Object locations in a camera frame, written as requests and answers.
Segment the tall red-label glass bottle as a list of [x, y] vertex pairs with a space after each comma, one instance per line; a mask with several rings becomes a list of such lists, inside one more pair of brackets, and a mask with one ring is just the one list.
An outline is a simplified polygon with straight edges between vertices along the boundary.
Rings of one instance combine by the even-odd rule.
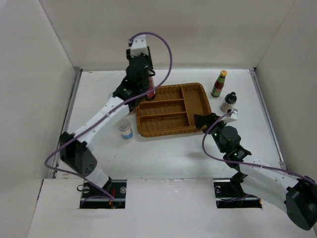
[[153, 77], [152, 76], [149, 77], [149, 86], [150, 86], [149, 87], [149, 91], [150, 92], [148, 92], [146, 94], [146, 96], [145, 96], [145, 99], [147, 101], [151, 101], [151, 100], [153, 100], [156, 97], [156, 91], [155, 90], [151, 91], [154, 88], [154, 81], [153, 81]]

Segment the silver-cap blue-label jar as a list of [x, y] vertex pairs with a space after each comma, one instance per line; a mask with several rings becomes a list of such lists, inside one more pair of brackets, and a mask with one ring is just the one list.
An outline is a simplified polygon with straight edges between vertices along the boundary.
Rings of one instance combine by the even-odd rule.
[[118, 130], [120, 132], [122, 139], [125, 142], [132, 142], [133, 141], [133, 131], [132, 131], [131, 124], [130, 124], [129, 120], [121, 119], [118, 122], [117, 127], [118, 127]]

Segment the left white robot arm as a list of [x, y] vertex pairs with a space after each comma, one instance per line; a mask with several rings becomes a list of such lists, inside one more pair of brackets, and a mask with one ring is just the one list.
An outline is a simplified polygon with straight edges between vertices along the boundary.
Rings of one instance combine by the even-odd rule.
[[61, 160], [94, 183], [94, 192], [102, 198], [109, 196], [112, 179], [102, 171], [93, 155], [93, 144], [140, 104], [152, 87], [150, 77], [155, 75], [148, 46], [140, 50], [129, 48], [126, 57], [129, 61], [126, 75], [106, 105], [79, 129], [64, 132], [59, 138], [64, 146], [60, 151]]

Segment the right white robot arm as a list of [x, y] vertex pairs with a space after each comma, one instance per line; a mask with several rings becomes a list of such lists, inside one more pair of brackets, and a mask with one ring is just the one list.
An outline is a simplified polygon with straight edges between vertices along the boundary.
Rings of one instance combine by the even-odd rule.
[[229, 111], [223, 116], [211, 113], [194, 115], [196, 129], [210, 135], [223, 154], [222, 162], [236, 170], [230, 180], [230, 191], [235, 196], [253, 195], [283, 211], [299, 228], [308, 231], [317, 222], [317, 184], [307, 176], [275, 168], [258, 161], [240, 144], [241, 137], [228, 122], [237, 120]]

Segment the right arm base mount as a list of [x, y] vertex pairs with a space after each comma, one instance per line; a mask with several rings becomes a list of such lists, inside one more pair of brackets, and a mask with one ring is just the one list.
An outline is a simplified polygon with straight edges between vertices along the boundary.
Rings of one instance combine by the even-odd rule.
[[260, 208], [260, 198], [246, 194], [241, 183], [246, 175], [237, 172], [231, 178], [220, 178], [213, 181], [216, 206], [218, 209]]

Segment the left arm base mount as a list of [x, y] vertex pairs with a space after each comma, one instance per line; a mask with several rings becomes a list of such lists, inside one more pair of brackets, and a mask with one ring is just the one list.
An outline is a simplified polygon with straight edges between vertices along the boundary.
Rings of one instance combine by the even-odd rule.
[[112, 181], [108, 193], [113, 199], [87, 181], [77, 186], [77, 191], [81, 193], [80, 209], [124, 209], [127, 180]]

